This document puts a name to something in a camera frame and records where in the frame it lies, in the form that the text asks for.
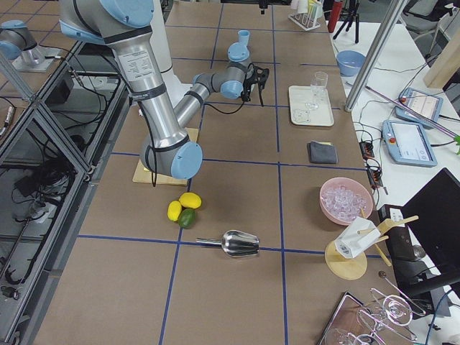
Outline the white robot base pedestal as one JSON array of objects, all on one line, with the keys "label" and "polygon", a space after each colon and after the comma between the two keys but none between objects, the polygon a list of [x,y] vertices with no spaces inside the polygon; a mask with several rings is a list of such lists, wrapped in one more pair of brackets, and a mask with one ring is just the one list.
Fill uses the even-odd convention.
[{"label": "white robot base pedestal", "polygon": [[182,83],[179,77],[175,74],[173,62],[170,57],[170,48],[167,41],[161,3],[159,0],[154,0],[152,1],[152,4],[154,12],[153,18],[150,22],[152,28],[150,44],[152,46],[158,68],[160,69],[162,79],[165,82],[172,106],[176,107],[183,98],[184,94],[190,90],[191,84]]}]

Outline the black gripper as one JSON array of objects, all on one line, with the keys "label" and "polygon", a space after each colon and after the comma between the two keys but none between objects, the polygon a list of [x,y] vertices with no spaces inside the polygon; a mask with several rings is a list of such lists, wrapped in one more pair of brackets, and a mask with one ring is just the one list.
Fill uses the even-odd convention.
[{"label": "black gripper", "polygon": [[247,74],[247,88],[249,91],[252,92],[256,86],[259,92],[263,92],[269,75],[269,68],[261,68],[254,63],[251,63]]}]

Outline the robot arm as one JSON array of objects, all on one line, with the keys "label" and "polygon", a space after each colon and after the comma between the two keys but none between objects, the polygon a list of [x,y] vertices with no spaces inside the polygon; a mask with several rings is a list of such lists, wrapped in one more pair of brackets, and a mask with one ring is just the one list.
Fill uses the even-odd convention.
[{"label": "robot arm", "polygon": [[116,71],[147,122],[149,134],[140,157],[153,175],[183,180],[196,175],[203,152],[190,140],[185,125],[212,93],[247,102],[254,86],[264,89],[270,73],[252,62],[250,33],[241,30],[228,48],[226,69],[196,75],[173,103],[164,80],[172,63],[159,1],[61,1],[60,27],[74,40],[112,50]]}]

